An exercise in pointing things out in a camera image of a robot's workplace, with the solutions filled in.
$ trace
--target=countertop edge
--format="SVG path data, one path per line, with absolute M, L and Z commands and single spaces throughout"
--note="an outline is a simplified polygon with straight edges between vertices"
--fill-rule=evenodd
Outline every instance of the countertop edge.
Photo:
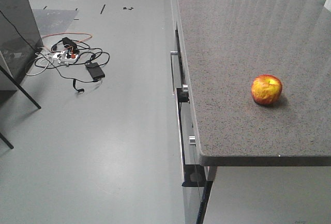
M 331 156 L 316 157 L 215 157 L 199 155 L 201 166 L 226 166 L 226 167 L 310 167 L 331 166 Z

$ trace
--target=power strip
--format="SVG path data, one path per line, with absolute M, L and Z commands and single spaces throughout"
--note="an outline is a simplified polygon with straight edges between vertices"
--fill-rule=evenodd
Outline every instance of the power strip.
M 78 55 L 74 54 L 75 58 L 67 58 L 67 52 L 66 51 L 61 51 L 61 52 L 56 52 L 53 55 L 53 59 L 57 59 L 58 63 L 64 63 L 64 64 L 73 64 L 77 61 Z

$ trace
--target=tape mark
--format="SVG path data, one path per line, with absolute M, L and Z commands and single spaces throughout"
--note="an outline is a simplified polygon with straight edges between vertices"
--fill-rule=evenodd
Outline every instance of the tape mark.
M 103 7 L 102 7 L 102 10 L 101 10 L 101 12 L 100 12 L 100 14 L 103 13 L 103 10 L 104 10 L 105 6 L 106 6 L 106 5 L 104 4 Z

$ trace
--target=black metal leg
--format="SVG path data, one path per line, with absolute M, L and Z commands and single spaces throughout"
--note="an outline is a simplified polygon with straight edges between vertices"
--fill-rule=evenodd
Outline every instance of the black metal leg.
M 212 190 L 212 186 L 213 186 L 213 181 L 206 181 L 205 187 L 203 189 L 203 194 L 202 194 L 202 199 L 201 199 L 201 203 L 200 203 L 200 209 L 198 212 L 197 221 L 195 224 L 203 223 L 203 219 L 205 218 L 207 204 L 209 201 L 209 196 L 210 196 L 210 192 Z
M 16 85 L 16 87 L 17 88 L 19 88 L 20 89 L 20 91 L 22 91 L 23 92 L 23 94 L 27 97 L 27 98 L 29 98 L 29 100 L 34 104 L 34 105 L 36 105 L 36 107 L 37 108 L 39 108 L 39 109 L 41 109 L 41 106 L 28 94 L 28 92 L 26 92 L 23 88 L 22 88 L 22 86 L 19 84 L 19 83 L 17 83 L 15 80 L 14 80 L 14 78 L 12 78 L 12 76 L 10 75 L 10 74 L 8 74 L 8 72 L 6 72 L 6 70 L 0 65 L 0 70 L 3 72 L 3 74 L 5 74 L 5 76 L 13 83 L 13 84 L 15 84 Z
M 9 146 L 10 149 L 14 149 L 14 146 L 0 133 L 0 138 Z

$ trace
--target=black cable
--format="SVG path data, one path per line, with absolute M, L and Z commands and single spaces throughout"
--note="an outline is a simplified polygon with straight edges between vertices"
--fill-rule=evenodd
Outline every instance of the black cable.
M 31 46 L 31 44 L 21 35 L 21 33 L 18 31 L 18 29 L 16 28 L 16 26 L 5 16 L 5 14 L 0 10 L 0 13 L 1 13 L 1 15 L 6 19 L 6 21 L 10 24 L 10 25 L 12 25 L 13 26 L 13 28 L 15 29 L 15 31 L 17 32 L 17 34 L 24 40 L 24 42 L 29 46 L 29 47 L 31 47 L 31 49 L 35 52 L 35 53 L 39 53 L 33 46 Z M 76 88 L 76 81 L 79 81 L 79 82 L 82 82 L 82 83 L 95 83 L 95 82 L 98 82 L 98 81 L 100 81 L 100 79 L 99 80 L 93 80 L 93 81 L 82 81 L 82 80 L 79 80 L 79 79 L 77 79 L 77 78 L 69 78 L 69 77 L 65 77 L 65 76 L 63 76 L 62 74 L 61 74 L 61 72 L 59 71 L 59 69 L 58 68 L 56 68 L 55 66 L 54 66 L 54 64 L 50 61 L 50 60 L 48 60 L 48 58 L 46 58 L 42 53 L 40 53 L 40 55 L 42 55 L 49 63 L 51 63 L 52 65 L 53 65 L 53 67 L 57 70 L 57 72 L 58 72 L 58 74 L 62 77 L 62 78 L 64 78 L 64 79 L 72 79 L 73 80 L 73 87 L 74 87 L 74 89 L 76 90 L 76 91 L 78 91 L 78 92 L 84 92 L 84 89 L 77 89 Z
M 93 60 L 97 59 L 98 57 L 100 57 L 103 54 L 106 54 L 108 56 L 108 58 L 107 58 L 106 62 L 100 64 L 99 66 L 106 65 L 109 62 L 109 60 L 110 60 L 110 54 L 108 52 L 103 52 L 103 50 L 101 48 L 91 48 L 91 50 L 97 50 L 97 49 L 99 49 L 100 52 L 96 52 L 96 53 L 90 52 L 90 51 L 88 51 L 88 52 L 82 52 L 81 54 L 78 55 L 77 60 L 74 63 L 72 63 L 72 64 L 68 64 L 68 65 L 62 64 L 62 65 L 57 65 L 57 66 L 53 65 L 53 67 L 50 67 L 50 68 L 47 68 L 47 69 L 55 69 L 55 68 L 62 67 L 62 66 L 68 67 L 68 66 L 72 66 L 72 65 L 87 65 L 87 64 L 91 63 Z M 84 55 L 84 54 L 92 54 L 92 55 L 91 55 L 91 58 L 88 59 L 88 60 L 86 60 L 85 62 L 77 63 L 77 61 L 79 60 L 79 58 L 82 55 Z M 37 65 L 37 62 L 38 62 L 39 59 L 37 59 L 37 60 L 34 61 L 35 66 L 36 67 L 39 67 L 39 68 L 45 69 L 45 67 L 47 67 L 47 66 Z
M 90 49 L 89 47 L 83 47 L 83 46 L 80 46 L 79 44 L 77 45 L 77 47 L 80 47 L 80 48 L 77 48 L 78 51 L 89 50 Z
M 2 14 L 2 16 L 6 19 L 6 21 L 8 21 L 8 23 L 10 24 L 10 25 L 12 25 L 13 26 L 13 28 L 15 28 L 15 30 L 16 30 L 16 32 L 18 33 L 18 35 L 19 36 L 21 36 L 21 38 L 24 40 L 24 42 L 29 46 L 29 47 L 31 47 L 31 49 L 32 50 L 34 50 L 35 52 L 37 52 L 38 53 L 38 51 L 33 47 L 33 46 L 31 46 L 30 45 L 30 43 L 29 42 L 27 42 L 26 41 L 26 39 L 21 35 L 21 33 L 17 30 L 17 28 L 16 28 L 16 26 L 5 16 L 5 14 L 1 11 L 1 9 L 0 9 L 0 13 Z
M 59 44 L 59 43 L 61 43 L 62 42 L 62 40 L 60 40 L 60 41 L 58 41 L 57 43 L 55 43 L 54 45 L 52 45 L 52 47 L 51 47 L 51 52 L 56 52 L 56 50 L 57 50 L 57 45 Z
M 84 43 L 84 42 L 82 42 L 82 41 L 75 40 L 75 39 L 72 39 L 72 41 L 77 42 L 77 47 L 81 47 L 81 48 L 82 48 L 82 49 L 78 49 L 78 50 L 90 50 L 90 49 L 91 49 L 91 47 L 90 47 L 89 44 L 87 44 L 87 43 Z

